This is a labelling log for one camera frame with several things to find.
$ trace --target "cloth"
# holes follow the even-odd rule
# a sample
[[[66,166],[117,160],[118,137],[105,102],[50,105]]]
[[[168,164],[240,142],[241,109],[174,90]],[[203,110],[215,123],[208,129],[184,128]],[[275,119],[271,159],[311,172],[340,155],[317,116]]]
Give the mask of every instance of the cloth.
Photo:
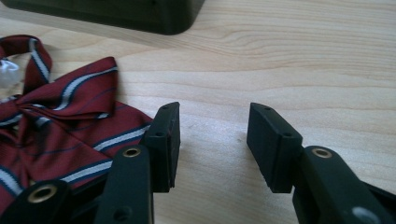
[[[151,118],[117,102],[118,69],[108,57],[50,82],[51,58],[39,39],[0,39],[0,59],[31,52],[23,93],[0,101],[0,215],[29,183],[62,179],[72,188],[107,172],[135,145]]]

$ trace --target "striped bow tie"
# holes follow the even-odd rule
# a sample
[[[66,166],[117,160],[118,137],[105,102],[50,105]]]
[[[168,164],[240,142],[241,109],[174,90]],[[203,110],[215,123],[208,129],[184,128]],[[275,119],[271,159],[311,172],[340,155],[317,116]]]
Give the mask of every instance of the striped bow tie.
[[[0,101],[0,215],[31,181],[56,178],[75,188],[102,175],[115,153],[137,144],[151,122],[115,101],[114,58],[49,82],[51,59],[39,39],[0,39],[3,62],[25,52],[32,57],[23,93]]]

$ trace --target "black container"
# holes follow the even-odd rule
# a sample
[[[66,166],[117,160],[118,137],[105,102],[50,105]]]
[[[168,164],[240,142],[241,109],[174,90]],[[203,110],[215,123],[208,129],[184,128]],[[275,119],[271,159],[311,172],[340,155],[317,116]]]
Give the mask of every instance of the black container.
[[[0,0],[7,7],[162,35],[189,29],[205,0]]]

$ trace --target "light wood surface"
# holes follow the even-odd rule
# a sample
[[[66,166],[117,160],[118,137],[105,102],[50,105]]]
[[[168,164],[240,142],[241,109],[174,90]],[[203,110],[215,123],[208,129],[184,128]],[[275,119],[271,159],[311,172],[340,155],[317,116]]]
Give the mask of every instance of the light wood surface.
[[[157,223],[297,222],[291,195],[271,193],[246,145],[250,102],[276,109],[304,146],[335,150],[360,179],[396,193],[395,1],[206,0],[173,36],[0,4],[0,27],[0,36],[39,37],[53,78],[114,56],[120,101],[151,116],[181,103],[177,187],[155,194]]]

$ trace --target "wooden table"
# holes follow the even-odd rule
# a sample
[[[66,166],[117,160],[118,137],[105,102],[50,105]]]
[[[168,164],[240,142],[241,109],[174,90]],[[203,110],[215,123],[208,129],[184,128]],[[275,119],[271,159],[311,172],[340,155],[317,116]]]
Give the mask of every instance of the wooden table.
[[[181,103],[177,187],[155,194],[157,223],[297,222],[291,195],[271,193],[247,147],[250,102],[396,193],[394,1],[206,0],[190,30],[172,36],[0,4],[0,27],[39,37],[53,78],[114,56],[120,101],[151,116]]]

